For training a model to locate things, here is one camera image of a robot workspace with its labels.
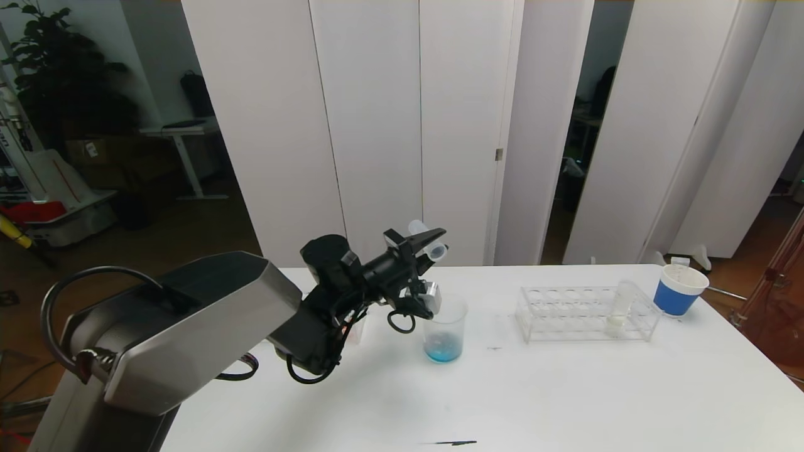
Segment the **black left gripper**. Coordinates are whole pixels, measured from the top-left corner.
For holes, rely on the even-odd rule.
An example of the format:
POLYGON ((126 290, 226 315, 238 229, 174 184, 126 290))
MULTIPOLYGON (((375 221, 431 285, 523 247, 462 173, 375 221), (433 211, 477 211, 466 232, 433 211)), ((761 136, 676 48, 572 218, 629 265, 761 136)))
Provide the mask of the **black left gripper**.
POLYGON ((442 242, 443 228, 413 228, 403 237, 395 229, 384 231, 386 249, 364 264, 362 276, 371 289, 401 289, 424 275, 446 257, 448 246, 442 242))

